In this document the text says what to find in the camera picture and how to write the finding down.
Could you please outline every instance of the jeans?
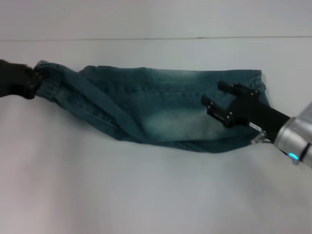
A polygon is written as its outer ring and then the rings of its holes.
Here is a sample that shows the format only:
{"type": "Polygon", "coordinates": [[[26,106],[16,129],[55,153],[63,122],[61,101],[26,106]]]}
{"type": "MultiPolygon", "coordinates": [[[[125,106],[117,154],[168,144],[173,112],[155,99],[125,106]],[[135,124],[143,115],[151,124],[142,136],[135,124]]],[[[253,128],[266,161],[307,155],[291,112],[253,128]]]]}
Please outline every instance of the jeans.
{"type": "Polygon", "coordinates": [[[43,97],[117,139],[220,153],[250,144],[257,132],[223,127],[206,114],[201,96],[226,108],[234,96],[217,89],[219,81],[239,82],[261,92],[269,104],[259,70],[181,71],[87,66],[80,72],[48,62],[35,67],[45,80],[43,97]]]}

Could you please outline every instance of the robotic arm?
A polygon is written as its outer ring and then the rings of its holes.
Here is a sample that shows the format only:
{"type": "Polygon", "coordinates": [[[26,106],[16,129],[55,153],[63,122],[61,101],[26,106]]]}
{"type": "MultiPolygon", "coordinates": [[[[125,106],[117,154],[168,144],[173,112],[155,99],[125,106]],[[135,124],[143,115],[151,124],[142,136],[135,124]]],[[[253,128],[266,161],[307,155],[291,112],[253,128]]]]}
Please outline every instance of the robotic arm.
{"type": "Polygon", "coordinates": [[[312,168],[312,103],[297,117],[288,117],[259,101],[260,92],[242,84],[219,82],[218,89],[236,96],[224,110],[209,97],[202,97],[207,114],[227,128],[245,125],[255,128],[259,135],[252,143],[271,142],[292,159],[312,168]]]}

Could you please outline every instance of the white table surface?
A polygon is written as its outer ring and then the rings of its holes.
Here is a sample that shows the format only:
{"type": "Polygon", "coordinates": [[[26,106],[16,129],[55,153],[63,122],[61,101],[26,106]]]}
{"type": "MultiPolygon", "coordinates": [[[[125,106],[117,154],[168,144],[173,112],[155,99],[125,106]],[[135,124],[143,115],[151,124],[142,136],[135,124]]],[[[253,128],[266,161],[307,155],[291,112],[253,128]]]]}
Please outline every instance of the white table surface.
{"type": "MultiPolygon", "coordinates": [[[[4,30],[1,39],[73,39],[0,41],[1,57],[32,66],[44,59],[74,70],[90,64],[261,69],[274,108],[293,116],[311,100],[311,38],[75,40],[187,38],[203,32],[216,37],[308,36],[310,1],[261,1],[271,8],[263,5],[257,7],[259,11],[251,9],[248,17],[245,12],[239,13],[239,6],[262,3],[197,0],[196,5],[160,1],[153,3],[154,10],[147,14],[149,4],[142,0],[132,4],[124,1],[122,6],[121,0],[104,1],[106,5],[101,3],[100,8],[97,1],[84,2],[30,1],[27,6],[36,7],[40,19],[46,21],[35,19],[34,9],[28,14],[22,7],[17,8],[18,3],[23,6],[24,2],[1,2],[6,7],[0,7],[0,29],[4,30]],[[205,9],[209,10],[203,7],[207,2],[218,11],[204,14],[205,9]],[[168,4],[174,6],[171,11],[168,4]],[[289,24],[290,18],[279,14],[279,4],[286,6],[283,12],[293,16],[293,24],[289,24]],[[114,29],[120,21],[115,24],[118,16],[105,6],[133,11],[131,17],[119,15],[129,19],[131,27],[114,29]],[[40,11],[49,7],[51,12],[40,11]],[[13,9],[19,9],[15,15],[20,20],[10,13],[13,9]],[[71,17],[65,17],[69,9],[71,17]],[[75,9],[86,14],[76,14],[75,9]],[[107,11],[103,16],[107,24],[97,20],[101,10],[107,11]],[[55,24],[51,18],[59,12],[59,24],[55,24]],[[265,12],[269,17],[261,20],[266,20],[269,27],[258,22],[258,16],[265,12]],[[85,22],[93,13],[94,18],[80,29],[72,28],[74,21],[85,22]],[[148,26],[153,28],[148,32],[136,27],[143,23],[138,18],[144,16],[152,22],[148,26]],[[172,21],[167,21],[169,16],[173,16],[172,21]],[[206,28],[205,22],[217,16],[220,21],[207,24],[206,28]],[[47,29],[45,33],[32,24],[35,21],[47,29]],[[187,23],[197,29],[186,27],[187,23]],[[235,30],[224,26],[228,23],[235,30]],[[259,25],[259,30],[250,30],[259,25]]],[[[214,155],[119,142],[41,98],[0,99],[1,234],[310,234],[311,221],[312,170],[305,165],[292,165],[269,144],[214,155]]]]}

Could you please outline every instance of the blue denim jeans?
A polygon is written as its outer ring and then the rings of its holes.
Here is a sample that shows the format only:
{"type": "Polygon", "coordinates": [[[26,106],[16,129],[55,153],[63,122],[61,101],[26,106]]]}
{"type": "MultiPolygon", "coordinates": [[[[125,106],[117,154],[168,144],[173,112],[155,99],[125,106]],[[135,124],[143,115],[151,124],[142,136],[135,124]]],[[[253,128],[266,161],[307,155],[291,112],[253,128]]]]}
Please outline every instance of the blue denim jeans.
{"type": "Polygon", "coordinates": [[[37,96],[117,140],[220,153],[250,144],[253,129],[223,127],[201,104],[207,95],[226,108],[234,96],[219,81],[239,82],[261,92],[261,71],[180,71],[87,66],[80,72],[48,62],[35,69],[45,77],[37,96]]]}

